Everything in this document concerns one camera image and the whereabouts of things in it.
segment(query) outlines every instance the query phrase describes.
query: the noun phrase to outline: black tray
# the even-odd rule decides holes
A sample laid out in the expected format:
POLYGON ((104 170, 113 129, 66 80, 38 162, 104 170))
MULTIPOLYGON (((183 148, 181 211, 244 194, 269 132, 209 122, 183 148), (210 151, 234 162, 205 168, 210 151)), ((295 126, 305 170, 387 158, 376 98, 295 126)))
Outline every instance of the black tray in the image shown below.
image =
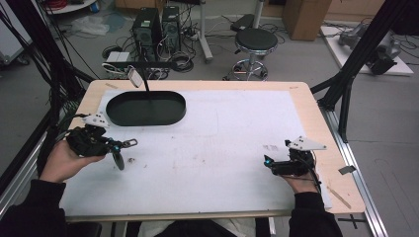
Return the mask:
POLYGON ((120 126, 169 125, 185 115, 185 98, 171 91, 124 92, 106 106, 109 119, 120 126))

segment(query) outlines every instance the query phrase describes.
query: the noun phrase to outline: wooden table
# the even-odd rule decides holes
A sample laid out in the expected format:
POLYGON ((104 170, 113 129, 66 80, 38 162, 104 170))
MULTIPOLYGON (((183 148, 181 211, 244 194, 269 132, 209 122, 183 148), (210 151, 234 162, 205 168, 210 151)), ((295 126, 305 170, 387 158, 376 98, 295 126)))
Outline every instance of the wooden table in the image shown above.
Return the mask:
MULTIPOLYGON (((317 107, 308 86, 301 82, 241 82, 241 81, 149 81, 151 90, 168 91, 203 91, 203 90, 254 90, 254 91, 287 91, 290 93, 297 115, 310 139, 327 146, 326 150, 315 152, 317 168, 321 172, 322 183, 330 196, 332 213, 361 213, 365 205, 358 188, 350 174, 341 175, 339 169, 345 167, 342 155, 335 144, 331 132, 317 107)), ((94 114, 101 103, 102 96, 107 90, 134 90, 129 81, 100 80, 90 84, 89 89, 77 111, 77 114, 94 114)), ((70 127, 83 126, 81 119, 76 118, 70 127)), ((217 217, 245 217, 245 216, 275 216, 289 215, 291 209, 261 210, 251 213, 201 213, 189 216, 180 215, 127 215, 127 216, 69 216, 70 221, 80 220, 136 220, 136 219, 179 219, 179 218, 217 218, 217 217)))

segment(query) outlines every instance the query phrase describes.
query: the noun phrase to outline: black sleeve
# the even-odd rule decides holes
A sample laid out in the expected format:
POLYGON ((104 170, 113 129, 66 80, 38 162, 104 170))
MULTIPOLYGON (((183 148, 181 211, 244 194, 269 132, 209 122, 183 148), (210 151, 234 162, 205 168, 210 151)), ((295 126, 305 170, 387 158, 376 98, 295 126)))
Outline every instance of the black sleeve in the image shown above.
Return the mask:
POLYGON ((1 236, 65 237, 65 213, 59 208, 64 189, 65 184, 32 180, 24 202, 10 206, 1 219, 1 236))
POLYGON ((295 209, 290 219, 290 237, 342 237, 335 216, 324 210, 321 194, 295 195, 295 209))

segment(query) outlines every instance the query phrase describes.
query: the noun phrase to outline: concrete floor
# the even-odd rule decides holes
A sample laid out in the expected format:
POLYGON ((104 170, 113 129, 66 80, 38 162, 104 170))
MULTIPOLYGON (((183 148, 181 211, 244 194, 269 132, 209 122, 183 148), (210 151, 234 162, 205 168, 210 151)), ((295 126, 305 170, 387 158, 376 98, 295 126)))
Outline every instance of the concrete floor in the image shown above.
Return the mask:
MULTIPOLYGON (((109 7, 95 16, 115 13, 109 7)), ((57 17, 65 25, 85 15, 92 15, 87 9, 57 17)), ((127 14, 120 28, 107 33, 105 37, 76 34, 68 37, 87 64, 100 78, 108 78, 101 63, 105 60, 102 51, 116 43, 122 43, 121 37, 129 37, 132 26, 127 14)), ((221 17, 207 19, 208 29, 214 28, 213 34, 234 36, 229 24, 221 17)), ((282 27, 281 19, 264 18, 261 24, 271 23, 282 27)), ((270 81, 303 81, 310 87, 334 76, 339 67, 323 38, 315 41, 290 40, 286 33, 278 33, 285 39, 276 51, 264 59, 269 68, 270 81)), ((194 69, 188 73, 170 72, 166 80, 221 80, 230 67, 238 60, 246 58, 245 53, 234 54, 234 39, 208 38, 213 61, 205 63, 201 47, 196 44, 197 55, 194 69)), ((419 50, 409 50, 419 55, 419 50)), ((80 70, 96 76, 70 49, 70 57, 80 70)), ((404 62, 418 63, 419 59, 401 52, 404 62)), ((351 108, 348 119, 348 139, 352 151, 360 166, 368 189, 377 206, 388 236, 419 236, 419 186, 416 172, 419 171, 419 159, 416 151, 419 143, 419 68, 411 65, 415 72, 412 76, 373 76, 359 74, 352 91, 351 108)), ((314 95, 322 98, 324 92, 314 95)), ((48 87, 41 79, 33 64, 28 66, 13 63, 0 70, 0 147, 3 158, 0 160, 0 173, 3 173, 10 161, 28 139, 33 129, 48 110, 48 87)), ((336 105, 339 114, 340 104, 336 105)), ((364 219, 362 214, 354 216, 364 219)), ((337 218, 350 218, 349 215, 337 218)), ((339 221, 344 236, 372 236, 366 223, 339 221)), ((103 236, 109 235, 110 223, 104 223, 103 236)), ((288 219, 278 218, 278 236, 288 236, 288 219)))

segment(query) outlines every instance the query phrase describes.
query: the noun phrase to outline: human hand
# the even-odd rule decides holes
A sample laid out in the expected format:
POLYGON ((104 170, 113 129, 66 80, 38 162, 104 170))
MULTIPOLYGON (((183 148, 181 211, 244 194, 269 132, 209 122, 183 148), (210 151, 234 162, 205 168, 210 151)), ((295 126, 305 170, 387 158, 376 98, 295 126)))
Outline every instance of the human hand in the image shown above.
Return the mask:
POLYGON ((299 193, 318 193, 317 187, 314 184, 313 177, 311 176, 310 172, 307 172, 301 176, 281 176, 293 189, 295 194, 299 193))
POLYGON ((68 142, 61 140, 55 144, 43 168, 40 180, 62 183, 75 176, 87 165, 98 162, 105 156, 79 157, 71 150, 68 142))

